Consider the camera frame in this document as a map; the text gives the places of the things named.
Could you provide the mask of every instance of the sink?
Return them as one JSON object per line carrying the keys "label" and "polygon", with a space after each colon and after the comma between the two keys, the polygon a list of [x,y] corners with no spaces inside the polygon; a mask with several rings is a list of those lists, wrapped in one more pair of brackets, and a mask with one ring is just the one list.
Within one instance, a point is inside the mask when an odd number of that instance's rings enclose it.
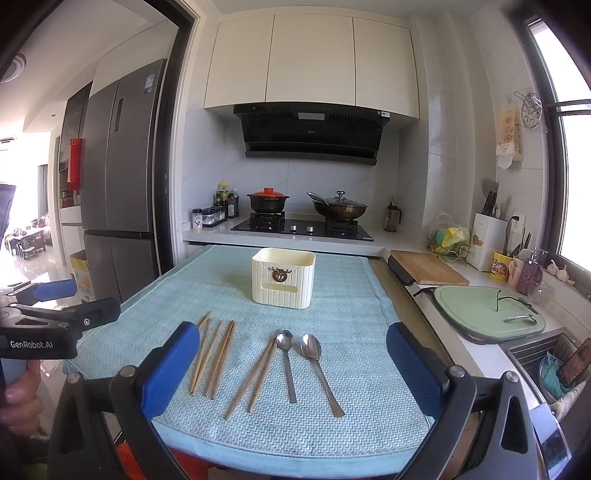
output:
{"label": "sink", "polygon": [[545,394],[545,389],[540,388],[538,377],[540,361],[546,356],[546,352],[550,352],[556,358],[566,362],[580,344],[568,329],[562,327],[533,337],[509,340],[500,343],[499,346],[519,370],[538,400],[541,403],[551,404],[554,401]]}

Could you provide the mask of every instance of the black range hood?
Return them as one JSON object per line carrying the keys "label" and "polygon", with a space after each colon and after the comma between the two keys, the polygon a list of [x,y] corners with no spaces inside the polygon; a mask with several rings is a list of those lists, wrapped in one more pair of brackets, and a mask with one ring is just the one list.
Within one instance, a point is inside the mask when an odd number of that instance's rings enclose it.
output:
{"label": "black range hood", "polygon": [[247,157],[308,158],[375,165],[390,113],[332,103],[263,102],[234,106]]}

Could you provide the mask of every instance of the pot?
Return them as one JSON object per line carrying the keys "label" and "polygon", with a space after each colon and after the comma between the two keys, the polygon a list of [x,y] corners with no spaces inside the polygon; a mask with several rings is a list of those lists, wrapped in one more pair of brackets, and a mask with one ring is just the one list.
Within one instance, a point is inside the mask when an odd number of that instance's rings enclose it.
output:
{"label": "pot", "polygon": [[262,192],[249,193],[251,208],[256,213],[281,213],[289,197],[265,187]]}
{"label": "pot", "polygon": [[365,213],[367,205],[349,200],[344,197],[342,190],[337,192],[338,197],[322,198],[313,192],[308,192],[308,196],[314,203],[316,212],[336,220],[355,220]]}

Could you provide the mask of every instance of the hand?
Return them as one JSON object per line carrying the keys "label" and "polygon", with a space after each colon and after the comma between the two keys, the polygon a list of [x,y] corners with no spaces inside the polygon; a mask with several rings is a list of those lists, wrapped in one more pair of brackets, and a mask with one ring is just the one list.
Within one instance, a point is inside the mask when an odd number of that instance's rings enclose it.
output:
{"label": "hand", "polygon": [[40,360],[29,360],[21,378],[6,389],[8,405],[0,408],[0,423],[18,435],[28,437],[41,426],[39,415],[43,404],[37,397],[37,387],[41,382],[40,367]]}

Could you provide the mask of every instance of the power outlet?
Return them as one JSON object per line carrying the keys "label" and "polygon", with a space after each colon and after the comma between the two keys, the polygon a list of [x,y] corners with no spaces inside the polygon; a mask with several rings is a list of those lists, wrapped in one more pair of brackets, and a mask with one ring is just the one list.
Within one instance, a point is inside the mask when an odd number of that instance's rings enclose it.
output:
{"label": "power outlet", "polygon": [[512,220],[511,223],[511,231],[513,233],[518,233],[521,235],[523,233],[523,229],[525,228],[525,215],[520,213],[514,213],[514,216],[519,217],[519,220]]}

